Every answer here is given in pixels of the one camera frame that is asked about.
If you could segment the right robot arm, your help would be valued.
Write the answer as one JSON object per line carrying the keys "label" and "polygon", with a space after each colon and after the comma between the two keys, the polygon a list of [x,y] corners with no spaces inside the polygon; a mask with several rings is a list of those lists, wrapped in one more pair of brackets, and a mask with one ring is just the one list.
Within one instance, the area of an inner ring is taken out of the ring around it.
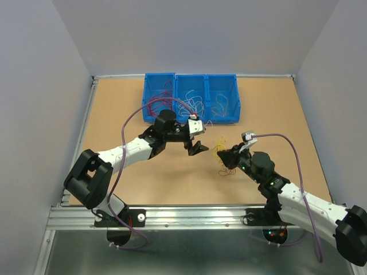
{"label": "right robot arm", "polygon": [[317,233],[334,246],[344,259],[366,265],[366,211],[348,208],[302,192],[300,187],[275,171],[275,163],[265,152],[250,153],[241,145],[217,152],[226,168],[239,168],[258,184],[266,198],[264,217],[269,223],[280,220]]}

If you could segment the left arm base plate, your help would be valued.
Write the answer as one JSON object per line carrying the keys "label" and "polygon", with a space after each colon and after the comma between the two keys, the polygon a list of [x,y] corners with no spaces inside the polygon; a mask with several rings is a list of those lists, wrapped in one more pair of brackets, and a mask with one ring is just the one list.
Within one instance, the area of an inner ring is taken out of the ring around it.
{"label": "left arm base plate", "polygon": [[[114,217],[104,211],[97,210],[95,216],[94,227],[123,227],[123,225]],[[145,209],[124,209],[118,217],[131,227],[144,227],[146,219]]]}

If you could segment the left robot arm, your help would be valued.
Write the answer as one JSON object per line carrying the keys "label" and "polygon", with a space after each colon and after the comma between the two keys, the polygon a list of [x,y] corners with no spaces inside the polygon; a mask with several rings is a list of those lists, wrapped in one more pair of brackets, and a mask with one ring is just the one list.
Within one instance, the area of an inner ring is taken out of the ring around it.
{"label": "left robot arm", "polygon": [[156,157],[167,143],[182,143],[190,156],[207,151],[201,142],[193,142],[203,133],[205,124],[197,115],[189,115],[181,124],[174,111],[165,109],[132,141],[106,151],[84,150],[65,178],[64,188],[86,209],[101,210],[114,225],[123,225],[127,221],[127,205],[109,190],[113,174],[121,175],[124,168]]}

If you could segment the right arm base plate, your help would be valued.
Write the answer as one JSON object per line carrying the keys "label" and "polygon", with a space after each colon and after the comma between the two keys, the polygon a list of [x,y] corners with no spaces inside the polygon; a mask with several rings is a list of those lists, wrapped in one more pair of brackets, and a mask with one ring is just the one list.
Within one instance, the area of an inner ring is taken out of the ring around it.
{"label": "right arm base plate", "polygon": [[280,227],[285,225],[281,220],[279,212],[265,207],[246,207],[243,211],[243,224],[247,226],[258,226],[263,228]]}

